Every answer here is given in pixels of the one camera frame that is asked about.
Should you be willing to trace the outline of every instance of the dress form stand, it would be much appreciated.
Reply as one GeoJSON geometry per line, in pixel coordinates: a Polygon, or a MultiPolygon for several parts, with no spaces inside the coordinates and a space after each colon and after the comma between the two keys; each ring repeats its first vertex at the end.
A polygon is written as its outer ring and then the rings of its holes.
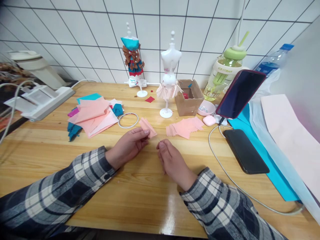
{"type": "Polygon", "coordinates": [[[172,116],[172,110],[168,108],[169,99],[174,98],[178,92],[182,92],[174,74],[174,70],[178,65],[182,53],[175,49],[173,41],[174,31],[171,32],[171,43],[169,44],[169,49],[161,53],[164,75],[157,90],[157,96],[166,101],[166,107],[160,110],[160,116],[163,118],[170,118],[172,116]]]}
{"type": "Polygon", "coordinates": [[[139,49],[140,43],[139,39],[131,35],[129,23],[127,23],[127,33],[126,37],[122,37],[121,40],[124,44],[122,51],[126,60],[124,61],[129,70],[129,85],[135,84],[140,87],[140,91],[137,92],[138,97],[145,97],[148,95],[147,91],[142,90],[142,85],[144,84],[144,79],[140,79],[140,75],[143,73],[144,62],[141,62],[139,49]]]}

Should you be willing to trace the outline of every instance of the red phone case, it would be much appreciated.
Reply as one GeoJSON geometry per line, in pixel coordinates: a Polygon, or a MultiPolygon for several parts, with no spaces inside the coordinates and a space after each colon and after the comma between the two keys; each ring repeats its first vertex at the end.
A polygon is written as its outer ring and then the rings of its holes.
{"type": "Polygon", "coordinates": [[[233,87],[234,83],[237,81],[239,75],[240,75],[243,71],[245,71],[245,72],[251,72],[251,73],[257,73],[257,74],[259,74],[259,75],[264,75],[264,79],[261,81],[261,83],[259,84],[259,86],[257,87],[257,89],[253,92],[253,94],[250,96],[250,98],[249,98],[249,100],[246,102],[246,104],[243,105],[241,111],[238,113],[238,115],[237,115],[235,118],[237,118],[237,117],[239,116],[239,114],[242,112],[242,110],[244,109],[244,107],[248,104],[248,102],[250,101],[250,99],[252,98],[252,96],[256,93],[256,91],[258,90],[258,88],[261,86],[261,84],[262,84],[262,83],[264,82],[264,80],[266,79],[266,75],[265,75],[264,73],[262,73],[262,72],[258,72],[258,71],[254,71],[254,70],[248,70],[248,69],[240,70],[240,71],[236,74],[236,76],[234,77],[234,79],[233,79],[230,87],[228,88],[226,94],[223,96],[221,102],[219,103],[219,106],[218,106],[217,109],[216,109],[216,112],[220,109],[220,106],[221,106],[221,104],[223,103],[224,99],[228,96],[231,88],[233,87]]]}

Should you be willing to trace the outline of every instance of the green straw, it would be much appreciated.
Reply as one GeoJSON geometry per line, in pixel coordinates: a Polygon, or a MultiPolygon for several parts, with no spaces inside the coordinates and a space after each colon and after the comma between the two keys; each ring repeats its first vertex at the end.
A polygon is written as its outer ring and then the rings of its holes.
{"type": "Polygon", "coordinates": [[[242,38],[241,42],[239,43],[238,47],[241,47],[241,45],[243,44],[244,40],[246,40],[248,34],[249,34],[249,31],[246,32],[246,34],[245,34],[244,37],[242,38]]]}

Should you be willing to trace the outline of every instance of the smartphone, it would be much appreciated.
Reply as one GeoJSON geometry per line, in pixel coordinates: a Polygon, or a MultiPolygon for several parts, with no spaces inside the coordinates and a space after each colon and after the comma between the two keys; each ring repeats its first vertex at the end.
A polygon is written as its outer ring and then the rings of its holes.
{"type": "Polygon", "coordinates": [[[247,174],[269,173],[257,150],[247,135],[240,129],[225,130],[223,132],[227,142],[235,155],[242,170],[247,174]]]}
{"type": "Polygon", "coordinates": [[[216,114],[235,119],[266,79],[266,75],[253,70],[241,70],[217,107],[216,114]]]}

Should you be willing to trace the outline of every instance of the plaid shirt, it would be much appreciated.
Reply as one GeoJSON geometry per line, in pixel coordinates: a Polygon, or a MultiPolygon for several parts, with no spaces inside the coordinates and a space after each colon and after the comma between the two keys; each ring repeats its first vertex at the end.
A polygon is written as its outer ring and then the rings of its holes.
{"type": "MultiPolygon", "coordinates": [[[[0,198],[2,232],[39,239],[65,230],[64,223],[115,174],[105,151],[83,153],[69,167],[0,198]]],[[[209,168],[180,195],[209,239],[286,239],[258,215],[248,197],[209,168]]]]}

